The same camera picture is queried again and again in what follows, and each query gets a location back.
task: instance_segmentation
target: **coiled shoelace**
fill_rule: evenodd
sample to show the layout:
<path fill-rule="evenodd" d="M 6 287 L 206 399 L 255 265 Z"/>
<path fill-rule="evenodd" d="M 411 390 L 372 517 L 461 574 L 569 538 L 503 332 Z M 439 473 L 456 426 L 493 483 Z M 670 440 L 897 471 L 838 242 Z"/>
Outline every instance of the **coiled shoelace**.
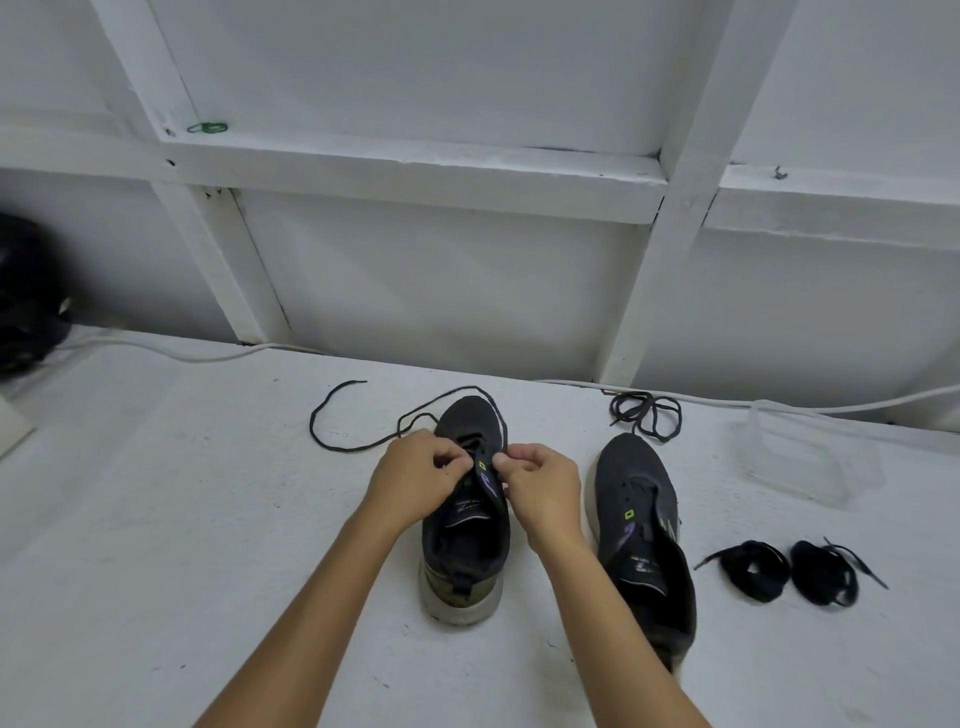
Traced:
<path fill-rule="evenodd" d="M 860 596 L 860 585 L 853 567 L 873 577 L 884 589 L 890 588 L 851 550 L 827 539 L 824 541 L 827 541 L 826 546 L 798 541 L 790 549 L 794 586 L 808 600 L 822 607 L 828 604 L 852 607 Z"/>
<path fill-rule="evenodd" d="M 684 415 L 680 408 L 680 403 L 672 397 L 654 397 L 650 392 L 608 392 L 604 390 L 605 395 L 613 397 L 610 400 L 610 415 L 613 417 L 611 426 L 617 423 L 633 423 L 631 432 L 636 435 L 639 430 L 647 437 L 652 437 L 659 443 L 668 443 L 680 434 L 680 428 L 684 423 Z M 662 435 L 657 430 L 657 421 L 661 414 L 660 411 L 671 412 L 677 416 L 677 424 L 669 434 Z M 651 416 L 651 426 L 649 429 L 643 426 L 643 419 L 647 415 Z"/>
<path fill-rule="evenodd" d="M 819 606 L 839 604 L 852 607 L 860 593 L 854 567 L 873 577 L 884 589 L 884 584 L 863 560 L 845 546 L 832 544 L 815 546 L 809 541 L 798 541 L 790 549 L 793 568 L 779 551 L 760 541 L 745 541 L 711 553 L 693 569 L 697 570 L 715 558 L 727 573 L 731 583 L 743 594 L 767 603 L 783 592 L 783 586 L 793 576 L 794 586 L 807 600 Z"/>
<path fill-rule="evenodd" d="M 399 418 L 397 418 L 396 420 L 396 432 L 391 432 L 389 435 L 387 435 L 386 437 L 380 438 L 375 443 L 370 443 L 369 445 L 359 445 L 355 448 L 341 448 L 336 445 L 330 445 L 328 443 L 325 443 L 323 440 L 321 440 L 317 436 L 317 433 L 314 430 L 314 424 L 317 422 L 317 416 L 320 414 L 321 410 L 324 409 L 324 407 L 327 406 L 327 404 L 330 402 L 333 396 L 337 394 L 337 392 L 339 392 L 344 387 L 349 387 L 351 384 L 366 384 L 366 383 L 367 381 L 365 379 L 350 379 L 349 381 L 341 382 L 340 384 L 335 386 L 333 389 L 331 389 L 329 393 L 326 395 L 326 399 L 324 399 L 324 401 L 322 401 L 320 405 L 315 410 L 313 410 L 313 412 L 310 413 L 310 422 L 307 425 L 310 431 L 310 437 L 312 437 L 313 441 L 317 443 L 317 445 L 319 445 L 321 448 L 328 449 L 333 452 L 363 452 L 365 450 L 376 448 L 379 445 L 383 445 L 384 443 L 389 442 L 396 437 L 402 437 L 411 429 L 413 429 L 413 426 L 417 423 L 417 420 L 420 420 L 424 417 L 428 417 L 429 419 L 433 420 L 433 424 L 436 425 L 438 422 L 437 418 L 431 412 L 420 412 L 420 411 L 424 407 L 429 407 L 434 402 L 442 400 L 444 397 L 449 397 L 452 394 L 455 394 L 457 392 L 463 392 L 467 389 L 472 389 L 476 392 L 479 392 L 490 403 L 490 406 L 493 408 L 493 411 L 496 413 L 496 419 L 500 422 L 500 428 L 503 431 L 503 447 L 504 449 L 507 447 L 507 442 L 508 442 L 507 441 L 507 423 L 503 419 L 503 415 L 500 414 L 500 408 L 496 406 L 496 401 L 494 401 L 493 397 L 491 397 L 489 393 L 487 393 L 480 387 L 474 386 L 472 384 L 468 384 L 463 387 L 456 387 L 455 389 L 451 389 L 449 392 L 444 392 L 443 394 L 438 395 L 432 400 L 426 401 L 423 404 L 417 407 L 414 407 L 409 412 L 405 412 L 404 414 L 400 415 Z M 417 414 L 417 416 L 414 417 L 414 419 L 411 420 L 407 426 L 405 427 L 402 426 L 403 421 L 413 414 Z"/>
<path fill-rule="evenodd" d="M 716 558 L 720 559 L 721 568 L 737 589 L 764 604 L 780 596 L 790 580 L 790 564 L 786 557 L 762 541 L 745 541 L 740 546 L 711 553 L 693 570 Z"/>

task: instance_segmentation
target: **black helmet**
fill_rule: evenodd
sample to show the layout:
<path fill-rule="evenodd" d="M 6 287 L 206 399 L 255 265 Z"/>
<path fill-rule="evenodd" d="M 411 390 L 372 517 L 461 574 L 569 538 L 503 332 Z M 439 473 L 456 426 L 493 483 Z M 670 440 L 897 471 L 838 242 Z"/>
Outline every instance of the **black helmet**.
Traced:
<path fill-rule="evenodd" d="M 69 304 L 47 234 L 0 214 L 0 373 L 26 369 L 59 344 Z"/>

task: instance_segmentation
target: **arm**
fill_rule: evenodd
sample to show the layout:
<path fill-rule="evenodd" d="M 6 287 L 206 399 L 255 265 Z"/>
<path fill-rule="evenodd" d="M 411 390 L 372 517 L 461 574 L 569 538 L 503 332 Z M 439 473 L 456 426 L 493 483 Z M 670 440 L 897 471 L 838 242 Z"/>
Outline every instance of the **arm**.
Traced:
<path fill-rule="evenodd" d="M 510 445 L 493 465 L 557 597 L 597 728 L 709 728 L 667 672 L 580 528 L 580 476 L 543 445 Z"/>
<path fill-rule="evenodd" d="M 434 459 L 449 462 L 442 468 Z M 427 430 L 393 441 L 330 551 L 196 728 L 317 725 L 373 581 L 404 530 L 473 467 Z"/>

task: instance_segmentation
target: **white floor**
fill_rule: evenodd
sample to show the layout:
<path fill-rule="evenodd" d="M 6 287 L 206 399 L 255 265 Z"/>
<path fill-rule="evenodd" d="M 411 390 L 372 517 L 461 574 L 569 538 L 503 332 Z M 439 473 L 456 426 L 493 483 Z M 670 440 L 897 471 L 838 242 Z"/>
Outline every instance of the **white floor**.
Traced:
<path fill-rule="evenodd" d="M 363 493 L 379 450 L 331 453 L 306 433 L 310 410 L 349 378 L 370 383 L 338 395 L 319 424 L 344 444 L 469 383 L 496 398 L 511 440 L 542 441 L 583 474 L 618 431 L 607 398 L 568 387 L 291 352 L 206 365 L 73 353 L 5 390 L 37 431 L 0 461 L 0 725 L 189 725 Z M 831 612 L 788 586 L 758 606 L 717 565 L 699 570 L 684 687 L 717 727 L 954 724 L 960 438 L 876 425 L 886 483 L 841 512 L 744 474 L 733 445 L 743 418 L 685 405 L 683 434 L 659 450 L 689 559 L 746 539 L 788 550 L 828 536 L 890 591 L 864 578 L 860 601 Z M 324 725 L 591 724 L 549 583 L 514 533 L 498 611 L 465 630 L 423 612 L 419 532 L 401 538 Z"/>

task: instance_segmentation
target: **clear plastic box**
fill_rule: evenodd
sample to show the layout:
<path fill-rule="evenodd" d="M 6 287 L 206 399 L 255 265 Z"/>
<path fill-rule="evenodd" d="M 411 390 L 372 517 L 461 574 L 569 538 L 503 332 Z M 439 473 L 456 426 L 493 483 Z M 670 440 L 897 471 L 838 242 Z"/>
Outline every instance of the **clear plastic box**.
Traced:
<path fill-rule="evenodd" d="M 876 445 L 860 423 L 757 400 L 740 431 L 747 470 L 764 483 L 842 508 L 883 486 Z"/>

